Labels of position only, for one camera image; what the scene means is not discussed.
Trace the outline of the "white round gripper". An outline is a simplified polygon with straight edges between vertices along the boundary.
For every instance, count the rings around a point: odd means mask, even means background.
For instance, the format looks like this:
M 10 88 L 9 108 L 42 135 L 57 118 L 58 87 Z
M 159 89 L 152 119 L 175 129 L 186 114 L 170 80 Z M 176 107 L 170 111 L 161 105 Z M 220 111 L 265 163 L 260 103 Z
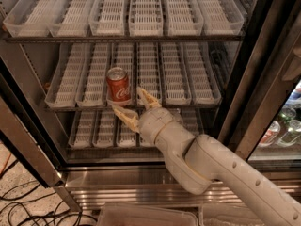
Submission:
M 133 110 L 112 105 L 115 115 L 123 121 L 129 129 L 140 134 L 149 144 L 153 144 L 160 131 L 173 121 L 172 114 L 161 107 L 158 99 L 141 87 L 137 87 L 137 94 L 142 105 L 148 109 L 139 119 Z

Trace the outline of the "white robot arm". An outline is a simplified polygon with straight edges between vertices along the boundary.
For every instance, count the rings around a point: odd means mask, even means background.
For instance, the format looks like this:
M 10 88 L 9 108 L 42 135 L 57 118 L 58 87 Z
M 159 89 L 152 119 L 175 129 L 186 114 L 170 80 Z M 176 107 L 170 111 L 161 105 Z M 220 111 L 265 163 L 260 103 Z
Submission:
M 194 136 L 146 90 L 139 115 L 113 105 L 115 115 L 163 155 L 175 180 L 200 195 L 214 180 L 223 182 L 266 226 L 301 226 L 301 204 L 215 138 Z

